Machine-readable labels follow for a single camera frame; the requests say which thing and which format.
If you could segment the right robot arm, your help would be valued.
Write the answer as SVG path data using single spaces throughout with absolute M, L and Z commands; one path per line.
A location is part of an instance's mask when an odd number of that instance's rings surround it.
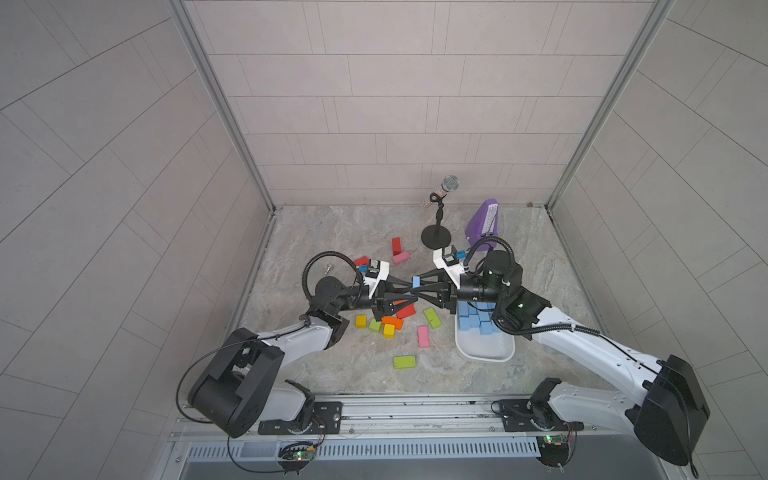
M 687 361 L 636 351 L 572 319 L 523 286 L 523 269 L 509 249 L 488 251 L 475 272 L 467 260 L 442 250 L 435 251 L 434 263 L 428 283 L 410 293 L 451 311 L 461 302 L 490 304 L 491 323 L 502 333 L 552 348 L 613 387 L 581 388 L 548 377 L 526 402 L 500 401 L 499 415 L 541 431 L 604 427 L 634 436 L 670 464 L 693 465 L 710 408 Z

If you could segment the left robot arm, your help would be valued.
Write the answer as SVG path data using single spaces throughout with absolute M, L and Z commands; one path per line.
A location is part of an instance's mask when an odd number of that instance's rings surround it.
M 313 266 L 327 257 L 341 260 L 353 271 L 351 285 L 326 275 L 309 284 Z M 280 421 L 294 429 L 311 422 L 314 396 L 306 387 L 287 381 L 278 385 L 281 369 L 304 356 L 336 345 L 349 326 L 342 312 L 370 309 L 376 317 L 394 314 L 416 302 L 411 283 L 392 277 L 386 262 L 372 260 L 361 270 L 352 259 L 337 252 L 321 252 L 302 271 L 301 287 L 308 309 L 297 324 L 274 332 L 234 330 L 223 345 L 200 358 L 204 369 L 176 407 L 198 412 L 196 422 L 213 424 L 237 438 L 260 421 Z

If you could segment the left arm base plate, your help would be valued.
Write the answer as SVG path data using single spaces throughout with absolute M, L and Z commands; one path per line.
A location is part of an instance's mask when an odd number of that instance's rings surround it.
M 317 402 L 303 407 L 291 421 L 270 420 L 258 425 L 259 435 L 335 435 L 340 431 L 342 402 Z

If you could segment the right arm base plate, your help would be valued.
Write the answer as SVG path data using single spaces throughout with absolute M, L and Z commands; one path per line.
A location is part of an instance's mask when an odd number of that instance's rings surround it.
M 583 422 L 562 420 L 546 402 L 502 399 L 491 404 L 491 411 L 501 419 L 507 433 L 538 432 L 548 435 L 550 432 L 579 432 L 584 429 Z

